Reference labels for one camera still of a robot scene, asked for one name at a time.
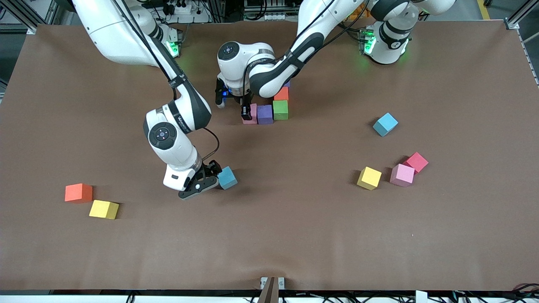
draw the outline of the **orange cube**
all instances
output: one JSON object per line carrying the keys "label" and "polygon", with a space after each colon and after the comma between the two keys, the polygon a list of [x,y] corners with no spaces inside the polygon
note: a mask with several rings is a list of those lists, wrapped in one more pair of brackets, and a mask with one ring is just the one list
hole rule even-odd
{"label": "orange cube", "polygon": [[285,86],[273,97],[273,100],[288,100],[288,87]]}
{"label": "orange cube", "polygon": [[93,200],[93,188],[86,184],[66,186],[65,201],[70,203],[86,203]]}

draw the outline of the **blue cube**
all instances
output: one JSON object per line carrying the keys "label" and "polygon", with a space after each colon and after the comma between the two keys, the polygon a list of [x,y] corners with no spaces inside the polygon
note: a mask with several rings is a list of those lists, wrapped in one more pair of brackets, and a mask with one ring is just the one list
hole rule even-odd
{"label": "blue cube", "polygon": [[219,185],[221,185],[223,189],[229,189],[238,184],[238,180],[234,177],[234,173],[229,166],[223,168],[223,171],[217,175],[217,178],[219,179]]}
{"label": "blue cube", "polygon": [[385,136],[390,132],[392,129],[397,126],[399,122],[393,118],[393,116],[390,113],[387,113],[383,115],[376,123],[374,124],[374,129],[380,134],[380,136]]}

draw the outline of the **green led light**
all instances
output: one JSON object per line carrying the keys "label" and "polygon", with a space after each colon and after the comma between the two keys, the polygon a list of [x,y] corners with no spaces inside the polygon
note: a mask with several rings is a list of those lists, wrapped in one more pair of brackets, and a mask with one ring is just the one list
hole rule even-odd
{"label": "green led light", "polygon": [[175,42],[167,41],[166,46],[171,56],[176,57],[177,55],[179,55],[178,46],[176,46]]}
{"label": "green led light", "polygon": [[400,54],[403,54],[406,51],[406,45],[408,44],[408,41],[410,41],[410,40],[406,39],[406,42],[404,42],[403,50],[402,50],[402,52],[400,52]]}
{"label": "green led light", "polygon": [[370,54],[375,44],[376,44],[376,37],[373,37],[371,41],[365,44],[365,53]]}

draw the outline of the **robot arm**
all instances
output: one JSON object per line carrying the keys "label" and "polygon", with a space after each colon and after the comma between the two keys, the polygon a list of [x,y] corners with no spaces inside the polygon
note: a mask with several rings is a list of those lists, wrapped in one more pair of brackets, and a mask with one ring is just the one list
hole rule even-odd
{"label": "robot arm", "polygon": [[364,54],[380,64],[396,62],[406,51],[409,36],[419,18],[420,9],[439,15],[450,9],[455,0],[374,0],[368,8],[377,20],[367,26],[370,35],[361,46]]}
{"label": "robot arm", "polygon": [[[455,0],[370,0],[368,8],[377,22],[368,27],[374,33],[367,55],[376,62],[395,62],[406,48],[408,36],[421,9],[438,15],[447,11]],[[216,103],[224,107],[221,93],[227,91],[242,105],[241,115],[250,120],[249,103],[252,94],[269,98],[303,68],[323,46],[329,32],[363,0],[304,0],[298,14],[296,40],[282,60],[275,60],[272,48],[265,43],[244,45],[227,42],[221,46],[217,61],[221,73],[218,78]]]}
{"label": "robot arm", "polygon": [[[252,94],[269,98],[303,68],[320,50],[330,31],[363,3],[363,0],[304,0],[298,14],[298,32],[282,60],[276,61],[266,43],[244,45],[227,42],[221,46],[217,61],[222,84],[239,99],[242,117],[250,120],[248,104]],[[217,98],[216,103],[224,103]]]}
{"label": "robot arm", "polygon": [[[178,190],[180,198],[217,186],[219,165],[215,161],[209,166],[204,165],[186,136],[209,123],[210,107],[173,60],[163,41],[148,36],[138,25],[139,20],[134,20],[134,16],[141,18],[150,13],[137,4],[129,6],[124,0],[73,0],[73,3],[103,56],[120,64],[158,66],[169,79],[170,86],[181,95],[148,112],[143,124],[146,139],[167,164],[163,184]],[[156,28],[157,24],[146,26],[146,31],[155,34],[155,31],[159,32]]]}

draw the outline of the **cube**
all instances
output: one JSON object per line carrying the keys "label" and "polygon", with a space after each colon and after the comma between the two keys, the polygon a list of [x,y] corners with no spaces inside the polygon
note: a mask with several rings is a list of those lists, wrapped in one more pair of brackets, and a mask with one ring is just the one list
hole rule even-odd
{"label": "cube", "polygon": [[429,162],[425,160],[423,156],[421,156],[419,153],[415,153],[410,156],[408,160],[404,161],[403,164],[413,168],[416,171],[415,174],[417,174],[418,172],[423,170],[428,163]]}
{"label": "cube", "polygon": [[365,167],[365,169],[361,171],[360,178],[357,180],[357,185],[368,190],[373,190],[378,187],[381,176],[382,173],[380,171]]}
{"label": "cube", "polygon": [[386,113],[383,115],[376,123],[374,124],[374,129],[380,134],[380,136],[385,136],[390,132],[392,129],[397,126],[399,122],[393,118],[393,116],[390,113]]}
{"label": "cube", "polygon": [[408,187],[412,185],[414,174],[415,170],[413,168],[403,164],[398,164],[397,166],[393,167],[391,171],[389,183],[402,187]]}
{"label": "cube", "polygon": [[90,209],[90,217],[114,220],[119,206],[119,204],[109,201],[94,200],[92,209]]}
{"label": "cube", "polygon": [[83,183],[66,186],[65,202],[87,203],[93,200],[93,188]]}
{"label": "cube", "polygon": [[288,120],[288,101],[273,101],[273,120]]}
{"label": "cube", "polygon": [[229,189],[238,184],[238,180],[236,180],[236,177],[229,166],[223,168],[223,171],[217,175],[217,178],[219,179],[219,185],[221,185],[223,189]]}
{"label": "cube", "polygon": [[258,124],[273,124],[273,111],[271,105],[257,106]]}
{"label": "cube", "polygon": [[281,88],[277,95],[273,96],[273,100],[288,100],[288,87]]}
{"label": "cube", "polygon": [[253,120],[243,120],[243,124],[258,124],[257,120],[257,104],[252,103],[251,104],[251,117],[253,117]]}

